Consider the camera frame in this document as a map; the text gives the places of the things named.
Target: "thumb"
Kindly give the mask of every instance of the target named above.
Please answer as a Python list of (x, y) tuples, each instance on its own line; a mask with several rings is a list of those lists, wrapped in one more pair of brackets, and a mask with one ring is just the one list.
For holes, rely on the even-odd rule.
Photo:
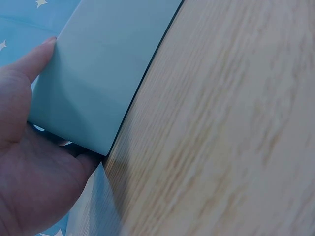
[(32, 83), (50, 61), (56, 40), (55, 37), (48, 39), (26, 56), (5, 66), (3, 69), (13, 73), (20, 73)]
[(50, 61), (56, 38), (45, 43), (18, 61), (0, 68), (0, 133), (3, 140), (21, 139), (32, 101), (31, 83)]

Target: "star pattern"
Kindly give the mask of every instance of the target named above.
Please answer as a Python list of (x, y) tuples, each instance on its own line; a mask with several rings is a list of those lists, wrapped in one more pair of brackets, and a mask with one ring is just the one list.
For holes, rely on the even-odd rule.
[(36, 2), (37, 2), (37, 9), (38, 9), (40, 6), (42, 6), (42, 5), (48, 3), (48, 2), (46, 2), (46, 0), (37, 0)]
[(6, 40), (3, 43), (0, 43), (0, 52), (2, 51), (3, 48), (6, 48), (5, 42)]

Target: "blue fabric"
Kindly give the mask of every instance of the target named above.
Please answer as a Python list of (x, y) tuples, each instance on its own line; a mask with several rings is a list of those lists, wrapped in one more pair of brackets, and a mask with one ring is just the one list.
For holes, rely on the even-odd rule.
[[(58, 36), (80, 0), (1, 0), (0, 66)], [(68, 214), (38, 236), (65, 236)]]
[(68, 214), (57, 224), (45, 230), (43, 233), (37, 234), (36, 236), (65, 236), (67, 222), (68, 222)]

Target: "finger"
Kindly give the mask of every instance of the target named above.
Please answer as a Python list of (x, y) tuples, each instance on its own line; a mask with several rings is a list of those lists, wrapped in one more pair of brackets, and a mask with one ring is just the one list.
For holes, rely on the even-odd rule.
[(88, 151), (77, 156), (76, 159), (81, 163), (84, 169), (86, 181), (89, 179), (91, 174), (93, 174), (93, 172), (96, 170), (96, 168), (99, 166), (104, 158), (105, 156), (102, 156), (92, 151)]
[(56, 38), (17, 62), (0, 68), (0, 133), (6, 144), (18, 142), (32, 101), (31, 82), (50, 60)]
[(40, 131), (40, 135), (56, 145), (64, 146), (68, 141), (48, 131)]
[(26, 56), (5, 66), (4, 69), (12, 71), (12, 73), (20, 73), (21, 77), (28, 79), (32, 83), (50, 61), (56, 40), (55, 37), (48, 39)]
[(66, 152), (68, 152), (70, 155), (74, 157), (77, 157), (78, 155), (89, 151), (86, 148), (81, 147), (76, 144), (69, 144), (69, 145), (63, 146), (63, 149), (66, 150)]
[(32, 130), (35, 131), (35, 133), (39, 134), (40, 136), (43, 136), (45, 139), (49, 140), (50, 142), (59, 145), (59, 146), (64, 146), (68, 141), (55, 135), (52, 134), (46, 130), (39, 130), (38, 128), (35, 127), (35, 125), (30, 124)]

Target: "light wood table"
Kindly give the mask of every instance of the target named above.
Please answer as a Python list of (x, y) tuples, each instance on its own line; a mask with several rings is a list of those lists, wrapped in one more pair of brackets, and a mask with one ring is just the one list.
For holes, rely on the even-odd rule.
[(314, 52), (314, 0), (186, 0), (68, 232), (315, 235)]

